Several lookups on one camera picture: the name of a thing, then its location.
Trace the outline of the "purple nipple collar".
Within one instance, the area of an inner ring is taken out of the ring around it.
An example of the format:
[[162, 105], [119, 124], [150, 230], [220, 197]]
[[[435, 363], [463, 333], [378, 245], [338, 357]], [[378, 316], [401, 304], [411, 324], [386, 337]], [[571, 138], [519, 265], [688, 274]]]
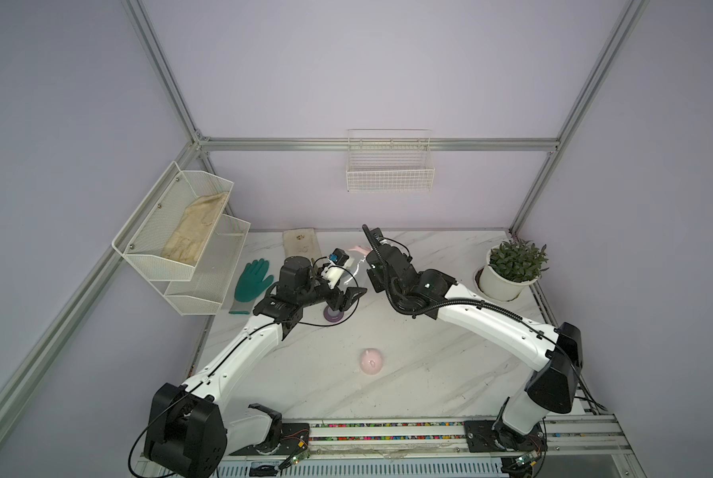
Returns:
[[323, 310], [323, 317], [329, 325], [336, 325], [345, 318], [345, 313], [343, 311], [336, 311], [326, 306]]

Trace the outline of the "clear baby bottle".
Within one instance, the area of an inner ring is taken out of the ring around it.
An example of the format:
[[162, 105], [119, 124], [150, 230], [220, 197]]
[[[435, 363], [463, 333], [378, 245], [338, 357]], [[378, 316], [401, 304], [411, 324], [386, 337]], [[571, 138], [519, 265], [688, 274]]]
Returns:
[[366, 269], [368, 269], [366, 257], [352, 257], [346, 262], [345, 267], [348, 269], [348, 273], [344, 274], [344, 285], [346, 287], [370, 286], [370, 280], [368, 280], [368, 275], [366, 274]]

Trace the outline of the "pink bottle cap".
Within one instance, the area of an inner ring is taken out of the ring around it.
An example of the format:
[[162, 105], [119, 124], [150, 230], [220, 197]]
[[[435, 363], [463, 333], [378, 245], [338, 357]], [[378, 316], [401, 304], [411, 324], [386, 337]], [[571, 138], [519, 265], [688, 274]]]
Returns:
[[384, 357], [376, 349], [367, 349], [360, 355], [360, 369], [368, 376], [379, 374], [384, 368]]

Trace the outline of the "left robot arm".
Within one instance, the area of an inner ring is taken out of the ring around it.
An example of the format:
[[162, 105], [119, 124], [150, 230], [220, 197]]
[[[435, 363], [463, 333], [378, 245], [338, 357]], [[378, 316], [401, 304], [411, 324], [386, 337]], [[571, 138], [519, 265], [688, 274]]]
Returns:
[[245, 415], [229, 420], [225, 410], [237, 386], [300, 324], [310, 306], [324, 304], [334, 312], [354, 310], [366, 288], [353, 283], [355, 259], [342, 249], [310, 260], [287, 258], [276, 283], [265, 281], [241, 332], [202, 370], [182, 384], [164, 384], [151, 402], [145, 429], [133, 443], [166, 476], [210, 477], [223, 457], [252, 446], [264, 453], [281, 440], [280, 412], [251, 404]]

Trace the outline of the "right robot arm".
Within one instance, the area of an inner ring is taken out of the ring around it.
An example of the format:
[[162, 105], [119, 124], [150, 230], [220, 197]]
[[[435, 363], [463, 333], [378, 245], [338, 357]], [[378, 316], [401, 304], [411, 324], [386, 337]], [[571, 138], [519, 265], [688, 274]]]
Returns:
[[388, 244], [382, 231], [362, 226], [370, 243], [368, 278], [394, 312], [452, 324], [506, 350], [532, 370], [507, 398], [492, 429], [512, 447], [526, 440], [550, 413], [568, 414], [583, 383], [582, 333], [570, 323], [553, 327], [519, 316], [478, 296], [436, 269], [416, 271], [409, 255]]

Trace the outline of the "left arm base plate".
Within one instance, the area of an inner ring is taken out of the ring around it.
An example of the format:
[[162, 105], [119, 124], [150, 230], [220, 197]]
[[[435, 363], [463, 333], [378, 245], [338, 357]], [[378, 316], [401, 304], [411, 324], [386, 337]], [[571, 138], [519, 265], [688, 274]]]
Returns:
[[311, 428], [305, 422], [273, 424], [265, 440], [255, 446], [261, 455], [289, 455], [300, 441], [309, 442]]

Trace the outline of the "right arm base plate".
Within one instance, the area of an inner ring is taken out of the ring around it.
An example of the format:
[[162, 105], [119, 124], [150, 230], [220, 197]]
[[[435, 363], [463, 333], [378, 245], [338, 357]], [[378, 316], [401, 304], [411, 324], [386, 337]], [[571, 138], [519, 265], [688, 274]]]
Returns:
[[497, 420], [476, 419], [463, 422], [464, 437], [471, 453], [543, 452], [545, 434], [535, 425], [529, 434], [521, 435]]

